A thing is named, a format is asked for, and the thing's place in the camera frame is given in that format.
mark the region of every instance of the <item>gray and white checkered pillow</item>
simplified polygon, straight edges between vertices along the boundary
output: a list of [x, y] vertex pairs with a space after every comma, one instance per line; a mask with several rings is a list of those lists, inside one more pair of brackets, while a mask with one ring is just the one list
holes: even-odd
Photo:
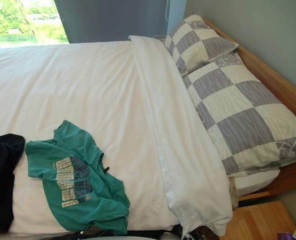
[[183, 80], [229, 177], [296, 162], [296, 116], [234, 54]]
[[166, 37], [164, 45], [183, 77], [238, 47], [238, 44], [220, 37], [199, 15], [179, 23]]

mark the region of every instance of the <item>wooden bed frame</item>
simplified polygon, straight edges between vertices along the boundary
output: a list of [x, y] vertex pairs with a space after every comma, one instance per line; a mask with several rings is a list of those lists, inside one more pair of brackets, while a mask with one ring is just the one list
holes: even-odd
[[[203, 17], [204, 21], [220, 36], [236, 43], [230, 36]], [[243, 46], [237, 50], [246, 67], [284, 104], [296, 115], [296, 88], [280, 74], [266, 65], [263, 61], [249, 52]], [[241, 196], [239, 201], [249, 201], [267, 198], [296, 189], [296, 163], [280, 168], [278, 177], [262, 192]]]

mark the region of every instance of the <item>white bedsheet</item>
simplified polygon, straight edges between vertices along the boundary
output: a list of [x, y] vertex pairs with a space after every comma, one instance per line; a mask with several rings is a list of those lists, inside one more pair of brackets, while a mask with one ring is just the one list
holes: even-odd
[[[0, 135], [47, 140], [63, 120], [88, 131], [130, 200], [128, 230], [225, 232], [231, 219], [220, 158], [161, 42], [0, 49]], [[13, 233], [66, 232], [27, 157], [15, 170]]]
[[268, 186], [280, 173], [279, 169], [258, 172], [249, 176], [237, 176], [234, 183], [239, 196], [256, 192]]

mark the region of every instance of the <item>cable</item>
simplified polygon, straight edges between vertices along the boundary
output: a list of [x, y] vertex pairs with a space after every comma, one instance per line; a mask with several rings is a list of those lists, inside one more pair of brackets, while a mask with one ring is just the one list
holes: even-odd
[[[169, 10], [169, 16], [167, 16], [169, 1], [170, 1], [170, 10]], [[165, 18], [166, 18], [167, 21], [169, 21], [170, 14], [171, 14], [171, 0], [167, 0], [166, 12], [164, 13], [164, 16], [165, 16]]]

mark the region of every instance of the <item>wall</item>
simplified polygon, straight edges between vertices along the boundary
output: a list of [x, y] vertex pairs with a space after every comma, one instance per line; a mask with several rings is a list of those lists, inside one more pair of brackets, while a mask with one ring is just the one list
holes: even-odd
[[296, 86], [296, 0], [188, 0], [197, 12]]
[[168, 0], [169, 22], [167, 33], [183, 20], [184, 8], [187, 0]]

